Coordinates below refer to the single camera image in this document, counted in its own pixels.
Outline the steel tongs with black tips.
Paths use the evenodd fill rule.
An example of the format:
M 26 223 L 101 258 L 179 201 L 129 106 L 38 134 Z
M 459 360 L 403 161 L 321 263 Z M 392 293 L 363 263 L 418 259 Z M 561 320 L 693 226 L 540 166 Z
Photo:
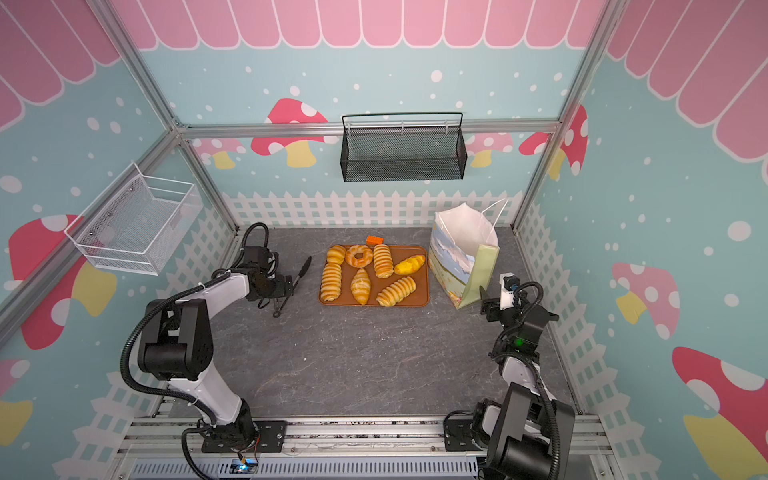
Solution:
M 279 304 L 279 305 L 277 305 L 275 307 L 275 310 L 273 312 L 273 317 L 274 318 L 279 318 L 281 316 L 282 311 L 284 310 L 285 306 L 289 302 L 290 298 L 295 295 L 295 293 L 296 293 L 296 291 L 298 289 L 298 285 L 301 282 L 302 278 L 307 274 L 307 272 L 308 272 L 308 270 L 309 270 L 309 268 L 311 266 L 311 263 L 312 263 L 312 257 L 309 256 L 306 259 L 306 261 L 304 262 L 304 264 L 303 264 L 301 270 L 299 271 L 298 275 L 296 276 L 296 278 L 295 279 L 290 278 L 290 279 L 285 280 L 286 290 L 285 290 L 284 299 L 283 299 L 281 304 Z

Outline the ridged long fake bread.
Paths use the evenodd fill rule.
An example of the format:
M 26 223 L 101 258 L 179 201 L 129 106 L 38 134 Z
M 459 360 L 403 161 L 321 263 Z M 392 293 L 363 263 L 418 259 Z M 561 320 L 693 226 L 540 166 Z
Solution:
M 327 263 L 322 272 L 320 300 L 325 303 L 339 298 L 342 291 L 342 267 L 340 264 Z

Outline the yellow round fake bun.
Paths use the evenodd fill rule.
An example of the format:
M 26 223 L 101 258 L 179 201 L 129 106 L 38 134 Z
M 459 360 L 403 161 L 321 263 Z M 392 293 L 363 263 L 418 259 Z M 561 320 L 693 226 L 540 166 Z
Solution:
M 346 260 L 346 248 L 342 245 L 332 246 L 326 254 L 328 264 L 342 265 Z

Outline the white paper bag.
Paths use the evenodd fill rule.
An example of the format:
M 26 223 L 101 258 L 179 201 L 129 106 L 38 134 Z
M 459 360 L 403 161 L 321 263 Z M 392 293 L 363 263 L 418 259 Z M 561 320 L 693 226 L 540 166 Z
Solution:
M 500 252 L 496 223 L 466 203 L 435 215 L 428 265 L 457 309 L 479 301 L 489 285 Z

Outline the small yellow fake bread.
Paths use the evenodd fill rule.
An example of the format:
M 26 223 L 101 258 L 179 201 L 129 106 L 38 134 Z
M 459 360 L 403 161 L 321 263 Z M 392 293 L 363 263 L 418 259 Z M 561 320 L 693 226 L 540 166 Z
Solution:
M 350 291 L 355 301 L 359 305 L 366 305 L 371 289 L 372 283 L 367 271 L 364 268 L 358 269 L 350 283 Z

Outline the twisted ring fake bread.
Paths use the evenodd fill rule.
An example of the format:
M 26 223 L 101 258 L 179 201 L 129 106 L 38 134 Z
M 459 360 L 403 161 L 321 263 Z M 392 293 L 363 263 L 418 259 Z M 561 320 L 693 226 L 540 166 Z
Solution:
M 367 245 L 352 245 L 346 250 L 345 260 L 351 267 L 362 269 L 373 261 L 373 251 Z

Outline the oval fake bread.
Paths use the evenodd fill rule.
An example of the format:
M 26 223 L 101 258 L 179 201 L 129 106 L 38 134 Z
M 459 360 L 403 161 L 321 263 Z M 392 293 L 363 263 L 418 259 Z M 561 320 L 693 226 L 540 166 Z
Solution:
M 424 255 L 412 255 L 395 265 L 397 275 L 409 276 L 419 271 L 426 262 Z

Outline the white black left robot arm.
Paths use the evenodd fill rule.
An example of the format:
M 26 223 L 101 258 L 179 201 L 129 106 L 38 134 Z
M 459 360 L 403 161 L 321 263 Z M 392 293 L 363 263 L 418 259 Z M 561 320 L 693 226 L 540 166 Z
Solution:
M 146 307 L 120 356 L 120 374 L 132 390 L 169 395 L 202 415 L 194 432 L 234 451 L 254 447 L 259 429 L 246 400 L 236 395 L 214 365 L 213 317 L 245 299 L 271 305 L 279 317 L 294 293 L 291 276 L 277 272 L 279 255 L 268 247 L 269 228 L 247 227 L 233 264 L 209 281 Z

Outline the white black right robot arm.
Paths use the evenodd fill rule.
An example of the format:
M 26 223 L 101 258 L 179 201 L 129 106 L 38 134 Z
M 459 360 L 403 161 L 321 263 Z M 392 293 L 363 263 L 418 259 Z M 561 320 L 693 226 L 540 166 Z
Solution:
M 500 276 L 500 296 L 479 289 L 481 314 L 502 330 L 489 357 L 507 383 L 501 402 L 485 398 L 474 410 L 443 419 L 448 451 L 483 450 L 480 479 L 564 479 L 576 413 L 547 388 L 538 347 L 559 316 L 542 306 L 543 287 L 512 274 Z

